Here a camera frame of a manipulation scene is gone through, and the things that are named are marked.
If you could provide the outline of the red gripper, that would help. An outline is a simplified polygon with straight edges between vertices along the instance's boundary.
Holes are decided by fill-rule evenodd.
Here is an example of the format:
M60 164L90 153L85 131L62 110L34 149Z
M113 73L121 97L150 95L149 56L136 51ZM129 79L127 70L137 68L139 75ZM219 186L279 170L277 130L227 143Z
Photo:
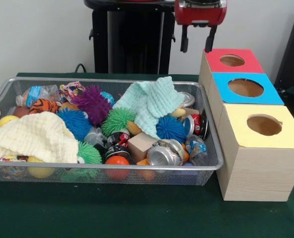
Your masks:
M205 44L205 52L211 52L217 31L216 25L223 22L226 10L226 0L176 0L175 19L178 25L182 25L181 52L188 51L188 25L211 26Z

